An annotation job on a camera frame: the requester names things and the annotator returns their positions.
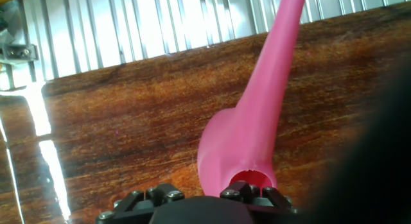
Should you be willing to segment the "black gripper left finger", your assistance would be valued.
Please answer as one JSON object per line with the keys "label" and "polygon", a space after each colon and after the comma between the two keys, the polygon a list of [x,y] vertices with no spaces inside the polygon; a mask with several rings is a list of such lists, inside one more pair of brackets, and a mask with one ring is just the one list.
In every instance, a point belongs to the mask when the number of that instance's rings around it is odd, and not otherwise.
{"label": "black gripper left finger", "polygon": [[149,223],[162,205],[185,199],[185,194],[172,184],[162,183],[145,191],[134,190],[114,202],[112,211],[102,212],[95,224]]}

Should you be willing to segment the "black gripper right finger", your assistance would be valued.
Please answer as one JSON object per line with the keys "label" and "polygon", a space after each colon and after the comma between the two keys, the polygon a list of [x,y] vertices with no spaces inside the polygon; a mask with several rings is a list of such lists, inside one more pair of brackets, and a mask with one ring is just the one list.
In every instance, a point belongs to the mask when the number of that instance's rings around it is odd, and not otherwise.
{"label": "black gripper right finger", "polygon": [[260,188],[244,180],[234,182],[226,187],[220,198],[242,202],[252,207],[273,207],[285,213],[294,213],[292,203],[273,187]]}

